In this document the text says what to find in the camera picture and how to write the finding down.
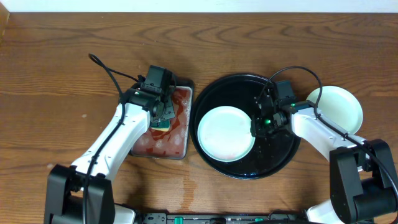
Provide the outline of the black round serving tray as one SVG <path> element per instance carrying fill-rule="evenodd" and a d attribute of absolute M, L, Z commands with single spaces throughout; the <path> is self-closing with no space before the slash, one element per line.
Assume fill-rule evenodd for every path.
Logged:
<path fill-rule="evenodd" d="M 265 83 L 267 78 L 256 74 L 229 75 L 209 84 L 195 100 L 190 117 L 191 139 L 201 158 L 214 170 L 236 179 L 261 179 L 280 171 L 297 152 L 300 138 L 286 130 L 257 138 L 248 155 L 234 162 L 212 159 L 199 144 L 197 131 L 200 120 L 213 108 L 233 106 L 249 117 L 258 117 L 261 110 L 255 104 L 255 97 Z"/>

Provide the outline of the light blue plate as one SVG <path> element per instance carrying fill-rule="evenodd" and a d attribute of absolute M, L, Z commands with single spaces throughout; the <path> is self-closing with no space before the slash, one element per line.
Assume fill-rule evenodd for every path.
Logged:
<path fill-rule="evenodd" d="M 250 117 L 232 106 L 209 110 L 200 120 L 196 134 L 204 153 L 220 162 L 242 159 L 255 143 Z"/>

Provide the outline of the black rectangular wash tray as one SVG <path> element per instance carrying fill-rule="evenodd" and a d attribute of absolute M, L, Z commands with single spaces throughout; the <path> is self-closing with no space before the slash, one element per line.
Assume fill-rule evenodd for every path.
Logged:
<path fill-rule="evenodd" d="M 148 129 L 132 147 L 131 155 L 183 159 L 188 145 L 188 129 L 193 94 L 193 81 L 187 78 L 180 78 L 171 96 L 175 117 L 169 121 L 169 129 Z"/>

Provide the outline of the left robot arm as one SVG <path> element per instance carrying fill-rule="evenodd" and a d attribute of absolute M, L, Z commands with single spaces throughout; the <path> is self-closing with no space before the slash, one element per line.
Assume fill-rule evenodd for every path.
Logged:
<path fill-rule="evenodd" d="M 47 179 L 45 223 L 134 223 L 136 212 L 114 202 L 112 183 L 136 141 L 154 121 L 174 117 L 172 91 L 129 89 L 111 121 L 71 166 Z"/>

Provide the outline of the pale green plate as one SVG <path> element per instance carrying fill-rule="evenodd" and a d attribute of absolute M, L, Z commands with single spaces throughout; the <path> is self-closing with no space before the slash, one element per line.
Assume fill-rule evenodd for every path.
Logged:
<path fill-rule="evenodd" d="M 363 123 L 363 109 L 357 98 L 338 86 L 324 86 L 318 108 L 350 134 L 356 134 Z"/>

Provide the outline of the green scrub sponge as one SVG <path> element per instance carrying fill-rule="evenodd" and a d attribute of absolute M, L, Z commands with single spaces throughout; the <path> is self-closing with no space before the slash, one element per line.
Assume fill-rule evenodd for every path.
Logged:
<path fill-rule="evenodd" d="M 157 130 L 157 131 L 162 131 L 162 132 L 167 132 L 171 127 L 170 121 L 169 120 L 164 120 L 159 123 L 151 123 L 150 128 Z"/>

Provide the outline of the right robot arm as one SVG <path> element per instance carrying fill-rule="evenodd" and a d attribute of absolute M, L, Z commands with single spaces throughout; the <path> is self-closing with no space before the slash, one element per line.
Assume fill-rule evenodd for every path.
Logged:
<path fill-rule="evenodd" d="M 282 131 L 309 142 L 329 162 L 330 200 L 307 211 L 312 220 L 357 223 L 397 211 L 397 174 L 388 144 L 346 132 L 311 101 L 278 105 L 251 121 L 254 137 Z"/>

